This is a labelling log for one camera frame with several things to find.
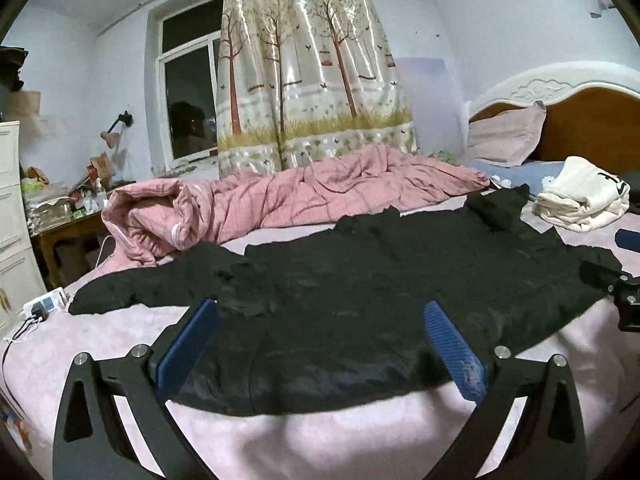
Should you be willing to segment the blue floral pillow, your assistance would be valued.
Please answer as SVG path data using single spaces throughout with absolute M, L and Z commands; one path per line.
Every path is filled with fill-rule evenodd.
M 534 202 L 546 184 L 551 183 L 562 171 L 564 162 L 526 162 L 521 166 L 503 167 L 471 159 L 463 164 L 486 174 L 494 188 L 518 188 L 527 185 L 529 199 Z

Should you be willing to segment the cluttered wooden desk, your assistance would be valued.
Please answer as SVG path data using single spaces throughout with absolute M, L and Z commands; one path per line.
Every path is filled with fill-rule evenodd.
M 98 259 L 88 253 L 108 237 L 102 209 L 111 192 L 126 183 L 105 153 L 90 159 L 71 188 L 49 182 L 38 168 L 27 169 L 21 182 L 27 227 L 48 289 L 64 287 L 93 269 Z

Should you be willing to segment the white drawer cabinet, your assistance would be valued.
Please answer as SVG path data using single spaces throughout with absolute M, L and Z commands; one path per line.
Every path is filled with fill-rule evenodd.
M 16 325 L 27 301 L 46 292 L 32 251 L 21 188 L 20 123 L 0 127 L 1 335 Z

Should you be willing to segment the black shiny jacket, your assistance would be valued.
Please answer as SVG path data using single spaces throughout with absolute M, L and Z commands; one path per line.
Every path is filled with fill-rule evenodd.
M 605 295 L 590 266 L 622 270 L 608 249 L 536 231 L 524 204 L 514 188 L 455 210 L 345 217 L 242 254 L 201 242 L 162 266 L 82 286 L 70 313 L 215 299 L 218 327 L 177 394 L 202 411 L 306 414 L 403 396 L 448 380 L 424 330 L 429 302 L 479 356 L 499 344 L 520 352 Z

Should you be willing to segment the white power strip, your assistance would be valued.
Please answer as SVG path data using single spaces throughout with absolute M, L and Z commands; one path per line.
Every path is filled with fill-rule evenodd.
M 46 292 L 45 294 L 29 300 L 23 306 L 25 318 L 33 318 L 36 321 L 47 321 L 54 311 L 63 311 L 67 304 L 67 296 L 62 287 Z

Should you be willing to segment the pink pillow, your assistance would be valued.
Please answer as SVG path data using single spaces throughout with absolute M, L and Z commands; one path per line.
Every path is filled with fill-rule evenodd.
M 540 142 L 546 118 L 547 107 L 536 101 L 530 107 L 471 122 L 463 158 L 499 167 L 521 166 Z

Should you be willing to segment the pink quilt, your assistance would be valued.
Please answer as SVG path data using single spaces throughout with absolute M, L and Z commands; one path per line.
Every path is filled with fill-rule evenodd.
M 259 229 L 328 224 L 388 207 L 415 210 L 488 184 L 478 170 L 384 144 L 276 174 L 147 180 L 118 188 L 103 209 L 115 250 L 99 269 L 156 266 L 198 243 L 222 245 Z

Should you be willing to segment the pink desk lamp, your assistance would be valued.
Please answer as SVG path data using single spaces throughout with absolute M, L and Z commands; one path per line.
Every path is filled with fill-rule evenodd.
M 106 146 L 110 150 L 112 150 L 119 144 L 122 132 L 126 128 L 129 128 L 133 123 L 134 118 L 132 117 L 132 115 L 128 112 L 128 110 L 124 110 L 118 115 L 116 120 L 111 124 L 110 128 L 100 133 L 100 138 L 105 142 Z

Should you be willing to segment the white and wood headboard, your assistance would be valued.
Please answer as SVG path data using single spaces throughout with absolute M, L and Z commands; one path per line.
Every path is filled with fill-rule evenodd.
M 552 63 L 518 73 L 466 104 L 472 122 L 536 101 L 547 107 L 534 157 L 582 156 L 624 174 L 639 168 L 640 74 L 603 61 Z

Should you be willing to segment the tree print curtain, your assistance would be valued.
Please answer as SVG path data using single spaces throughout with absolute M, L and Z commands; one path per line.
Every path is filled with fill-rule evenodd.
M 224 0 L 216 107 L 223 178 L 418 149 L 372 0 Z

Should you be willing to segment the white framed window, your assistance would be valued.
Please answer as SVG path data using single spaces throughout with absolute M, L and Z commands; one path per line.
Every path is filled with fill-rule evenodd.
M 149 13 L 145 117 L 152 173 L 215 157 L 222 0 L 174 0 Z

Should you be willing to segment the pink floral bed sheet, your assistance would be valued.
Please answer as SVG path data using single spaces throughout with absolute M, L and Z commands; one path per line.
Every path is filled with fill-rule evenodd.
M 25 414 L 32 463 L 52 469 L 58 404 L 74 356 L 118 358 L 178 320 L 177 307 L 134 306 L 104 315 L 55 312 L 6 348 L 4 377 Z M 639 338 L 617 327 L 600 300 L 529 359 L 566 356 L 587 439 L 587 474 L 596 478 L 639 414 Z M 442 457 L 472 404 L 453 384 L 358 408 L 310 415 L 229 417 L 171 404 L 170 412 L 207 465 L 224 479 L 419 479 Z

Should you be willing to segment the folded cream sweatshirt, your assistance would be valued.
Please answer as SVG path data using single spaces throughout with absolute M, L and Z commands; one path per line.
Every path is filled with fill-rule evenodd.
M 537 195 L 533 212 L 545 222 L 585 233 L 620 220 L 629 209 L 629 184 L 593 165 L 570 156 L 558 176 Z

